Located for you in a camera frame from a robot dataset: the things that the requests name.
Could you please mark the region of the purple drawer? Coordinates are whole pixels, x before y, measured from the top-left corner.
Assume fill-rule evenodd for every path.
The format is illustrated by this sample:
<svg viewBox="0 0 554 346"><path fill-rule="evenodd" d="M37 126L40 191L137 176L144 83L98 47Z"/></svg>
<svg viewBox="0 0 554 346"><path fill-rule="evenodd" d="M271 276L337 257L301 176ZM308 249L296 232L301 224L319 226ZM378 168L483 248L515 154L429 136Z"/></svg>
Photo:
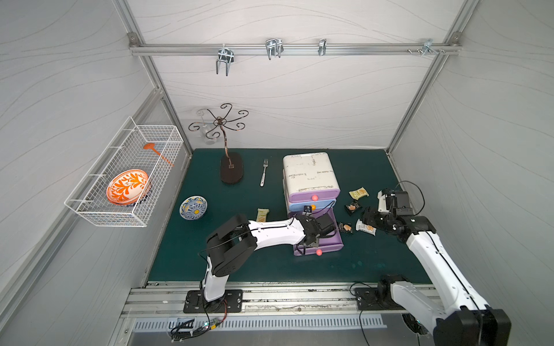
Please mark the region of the purple drawer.
<svg viewBox="0 0 554 346"><path fill-rule="evenodd" d="M333 223L334 229L329 232L324 238L318 239L316 242L311 243L311 245L294 245L293 253L295 256L305 256L305 255L318 255L320 252L337 252L343 248L343 241L340 235L340 228L336 221L333 208L326 208L324 210L319 210L317 213L310 213L309 216L314 219L318 219L321 216L324 217L324 221L329 219L330 221L324 223L324 226L327 226L329 223Z"/></svg>
<svg viewBox="0 0 554 346"><path fill-rule="evenodd" d="M285 195L289 203L316 202L319 200L333 200L340 194L340 189L305 190L289 192L285 189Z"/></svg>

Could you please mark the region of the blue drawer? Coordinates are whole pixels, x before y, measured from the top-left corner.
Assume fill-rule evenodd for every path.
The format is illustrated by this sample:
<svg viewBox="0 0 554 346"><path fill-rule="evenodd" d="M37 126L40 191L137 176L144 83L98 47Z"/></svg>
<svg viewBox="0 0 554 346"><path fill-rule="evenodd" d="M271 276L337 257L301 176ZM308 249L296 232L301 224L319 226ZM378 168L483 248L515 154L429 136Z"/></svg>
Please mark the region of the blue drawer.
<svg viewBox="0 0 554 346"><path fill-rule="evenodd" d="M333 207L335 203L336 199L288 203L287 211L289 213L304 213L306 210L308 210L310 213L318 213L321 210Z"/></svg>

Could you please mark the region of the black cookie packet two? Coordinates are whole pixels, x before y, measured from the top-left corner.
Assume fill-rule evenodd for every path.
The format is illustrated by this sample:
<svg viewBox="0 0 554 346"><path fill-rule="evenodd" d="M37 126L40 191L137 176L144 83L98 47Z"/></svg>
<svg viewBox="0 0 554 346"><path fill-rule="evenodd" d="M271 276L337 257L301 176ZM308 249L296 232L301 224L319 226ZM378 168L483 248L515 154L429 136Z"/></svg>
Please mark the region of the black cookie packet two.
<svg viewBox="0 0 554 346"><path fill-rule="evenodd" d="M338 223L338 230L342 234L352 234L353 227L350 223Z"/></svg>

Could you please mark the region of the white cookie packet two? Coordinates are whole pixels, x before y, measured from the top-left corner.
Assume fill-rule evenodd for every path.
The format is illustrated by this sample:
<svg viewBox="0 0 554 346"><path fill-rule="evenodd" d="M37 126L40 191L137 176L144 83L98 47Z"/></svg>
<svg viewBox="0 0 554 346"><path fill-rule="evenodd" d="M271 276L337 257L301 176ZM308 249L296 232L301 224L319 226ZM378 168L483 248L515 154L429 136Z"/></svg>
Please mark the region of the white cookie packet two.
<svg viewBox="0 0 554 346"><path fill-rule="evenodd" d="M375 227L365 224L360 219L357 220L355 228L358 232L363 232L372 236L375 236L377 233L377 229Z"/></svg>

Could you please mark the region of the black cookie packet one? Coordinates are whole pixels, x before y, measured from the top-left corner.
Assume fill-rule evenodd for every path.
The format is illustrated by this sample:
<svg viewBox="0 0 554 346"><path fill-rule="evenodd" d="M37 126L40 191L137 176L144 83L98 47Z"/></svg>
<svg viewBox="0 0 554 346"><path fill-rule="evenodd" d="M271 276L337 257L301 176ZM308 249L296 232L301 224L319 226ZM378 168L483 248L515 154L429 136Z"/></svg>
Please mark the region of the black cookie packet one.
<svg viewBox="0 0 554 346"><path fill-rule="evenodd" d="M357 202L357 201L354 201L354 202L351 202L347 205L345 205L345 209L346 209L346 212L352 216L353 214L355 214L358 210L360 210L362 208L362 206Z"/></svg>

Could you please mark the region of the gold cookie packet two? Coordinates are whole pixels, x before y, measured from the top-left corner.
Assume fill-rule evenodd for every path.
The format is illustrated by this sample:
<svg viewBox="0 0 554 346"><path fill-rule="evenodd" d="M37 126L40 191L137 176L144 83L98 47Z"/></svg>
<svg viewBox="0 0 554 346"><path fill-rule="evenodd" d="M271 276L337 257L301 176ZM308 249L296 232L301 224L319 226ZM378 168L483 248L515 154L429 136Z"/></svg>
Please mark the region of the gold cookie packet two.
<svg viewBox="0 0 554 346"><path fill-rule="evenodd" d="M354 200L360 200L361 198L369 197L369 193L364 187L360 187L359 189L349 191L349 195Z"/></svg>

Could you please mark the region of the gold cookie packet one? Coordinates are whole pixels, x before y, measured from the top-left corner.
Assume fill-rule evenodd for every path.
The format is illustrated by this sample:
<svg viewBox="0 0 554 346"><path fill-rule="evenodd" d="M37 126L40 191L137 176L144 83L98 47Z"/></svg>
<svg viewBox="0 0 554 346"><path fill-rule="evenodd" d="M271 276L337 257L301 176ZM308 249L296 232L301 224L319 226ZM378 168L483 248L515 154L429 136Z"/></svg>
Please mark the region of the gold cookie packet one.
<svg viewBox="0 0 554 346"><path fill-rule="evenodd" d="M256 221L258 223L265 223L267 222L267 217L268 217L268 214L270 213L270 210L269 209L266 209L266 208L259 208L257 210L257 216L256 216Z"/></svg>

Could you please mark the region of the white drawer cabinet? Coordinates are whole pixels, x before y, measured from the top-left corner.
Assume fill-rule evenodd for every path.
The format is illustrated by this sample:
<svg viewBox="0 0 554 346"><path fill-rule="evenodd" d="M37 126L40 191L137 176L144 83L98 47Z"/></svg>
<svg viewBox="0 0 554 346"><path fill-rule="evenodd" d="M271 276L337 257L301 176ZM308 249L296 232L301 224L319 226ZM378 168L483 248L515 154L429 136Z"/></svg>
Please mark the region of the white drawer cabinet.
<svg viewBox="0 0 554 346"><path fill-rule="evenodd" d="M340 192L336 174L326 152L292 154L283 158L284 182L289 196L299 199L307 193L310 197L319 192L334 197Z"/></svg>

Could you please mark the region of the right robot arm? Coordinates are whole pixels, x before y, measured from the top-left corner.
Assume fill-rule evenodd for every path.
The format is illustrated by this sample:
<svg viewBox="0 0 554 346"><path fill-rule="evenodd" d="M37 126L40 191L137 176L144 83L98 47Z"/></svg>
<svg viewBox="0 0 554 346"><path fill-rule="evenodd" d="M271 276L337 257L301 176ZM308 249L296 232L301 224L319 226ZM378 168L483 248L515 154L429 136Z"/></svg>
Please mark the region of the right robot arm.
<svg viewBox="0 0 554 346"><path fill-rule="evenodd" d="M424 216L380 213L368 208L362 223L394 235L414 253L441 302L425 296L402 275L385 275L375 296L384 308L400 306L428 331L436 345L507 345L512 322L469 283Z"/></svg>

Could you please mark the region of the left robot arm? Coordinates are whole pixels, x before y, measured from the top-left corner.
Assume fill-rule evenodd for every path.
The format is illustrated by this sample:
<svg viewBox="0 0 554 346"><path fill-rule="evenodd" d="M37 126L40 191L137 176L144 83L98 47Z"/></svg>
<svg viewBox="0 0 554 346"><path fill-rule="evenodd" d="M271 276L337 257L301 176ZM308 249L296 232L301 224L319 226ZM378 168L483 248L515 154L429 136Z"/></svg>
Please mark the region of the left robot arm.
<svg viewBox="0 0 554 346"><path fill-rule="evenodd" d="M295 215L284 221L258 222L238 214L206 240L206 273L201 281L204 301L219 301L229 276L239 270L257 250L291 245L307 254L307 247L338 233L336 222L328 214L317 218Z"/></svg>

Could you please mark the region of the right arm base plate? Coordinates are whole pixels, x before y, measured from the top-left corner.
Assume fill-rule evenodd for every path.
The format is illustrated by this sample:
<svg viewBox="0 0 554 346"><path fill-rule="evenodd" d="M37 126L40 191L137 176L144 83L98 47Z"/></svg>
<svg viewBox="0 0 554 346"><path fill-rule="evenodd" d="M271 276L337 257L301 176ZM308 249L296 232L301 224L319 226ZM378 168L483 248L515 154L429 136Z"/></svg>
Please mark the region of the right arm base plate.
<svg viewBox="0 0 554 346"><path fill-rule="evenodd" d="M388 310L389 305L386 302L385 287L361 287L354 289L357 309L359 311L382 311Z"/></svg>

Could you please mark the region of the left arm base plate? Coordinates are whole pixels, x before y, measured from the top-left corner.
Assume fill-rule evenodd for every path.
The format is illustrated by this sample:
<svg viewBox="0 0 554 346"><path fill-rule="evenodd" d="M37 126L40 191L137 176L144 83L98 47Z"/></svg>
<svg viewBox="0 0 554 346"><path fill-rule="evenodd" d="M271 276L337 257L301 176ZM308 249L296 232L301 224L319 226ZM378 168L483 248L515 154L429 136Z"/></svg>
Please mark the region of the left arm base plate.
<svg viewBox="0 0 554 346"><path fill-rule="evenodd" d="M240 313L242 311L243 290L226 290L223 297L206 301L199 290L187 293L183 307L184 314Z"/></svg>

